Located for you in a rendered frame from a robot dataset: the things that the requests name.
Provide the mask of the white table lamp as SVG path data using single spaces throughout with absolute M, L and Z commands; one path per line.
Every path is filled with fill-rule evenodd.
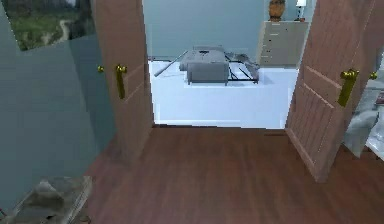
M 306 5 L 307 5 L 307 0 L 296 1 L 296 14 L 297 14 L 296 21 L 303 22 L 305 20 L 304 11 L 305 11 Z

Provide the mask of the brown wooden room door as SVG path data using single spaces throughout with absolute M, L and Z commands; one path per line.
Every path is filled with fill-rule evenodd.
M 285 126 L 317 182 L 334 163 L 384 46 L 384 0 L 317 0 Z M 345 107 L 340 73 L 359 75 Z
M 154 124 L 142 0 L 93 0 L 93 15 L 117 130 L 117 149 L 131 163 L 142 153 Z M 116 66 L 123 75 L 120 99 Z

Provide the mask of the beige chest of drawers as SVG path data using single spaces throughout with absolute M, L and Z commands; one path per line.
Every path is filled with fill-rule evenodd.
M 261 67 L 295 68 L 303 52 L 308 22 L 265 21 L 260 31 L 256 62 Z

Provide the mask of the grey blanket bed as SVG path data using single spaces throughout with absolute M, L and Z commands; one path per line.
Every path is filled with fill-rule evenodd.
M 370 79 L 363 91 L 343 144 L 358 158 L 367 147 L 384 161 L 384 46 L 378 50 L 374 79 Z

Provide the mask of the framed landscape wall picture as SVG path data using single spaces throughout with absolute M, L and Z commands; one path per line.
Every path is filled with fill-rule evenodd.
M 0 0 L 21 51 L 93 35 L 92 0 Z

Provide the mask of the grey pole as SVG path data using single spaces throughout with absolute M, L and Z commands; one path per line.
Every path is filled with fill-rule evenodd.
M 174 60 L 172 60 L 169 64 L 167 64 L 165 67 L 161 68 L 160 70 L 158 70 L 156 73 L 154 73 L 154 77 L 158 77 L 160 74 L 162 74 L 165 70 L 167 70 L 171 65 L 173 65 L 176 61 L 178 61 L 179 59 L 181 59 L 186 53 L 188 52 L 188 50 L 184 51 L 182 54 L 180 54 L 179 56 L 177 56 Z

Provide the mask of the black metal frame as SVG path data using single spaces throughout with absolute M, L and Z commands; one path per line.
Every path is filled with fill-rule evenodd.
M 254 84 L 259 83 L 259 64 L 252 62 L 246 54 L 225 52 L 224 56 L 229 63 L 242 64 L 242 67 L 239 67 L 238 70 L 244 75 L 244 78 L 238 78 L 232 70 L 229 70 L 229 81 L 251 81 Z

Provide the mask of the orange vase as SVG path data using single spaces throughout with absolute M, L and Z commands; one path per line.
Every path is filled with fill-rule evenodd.
M 269 2 L 269 20 L 279 22 L 285 11 L 285 0 L 270 0 Z

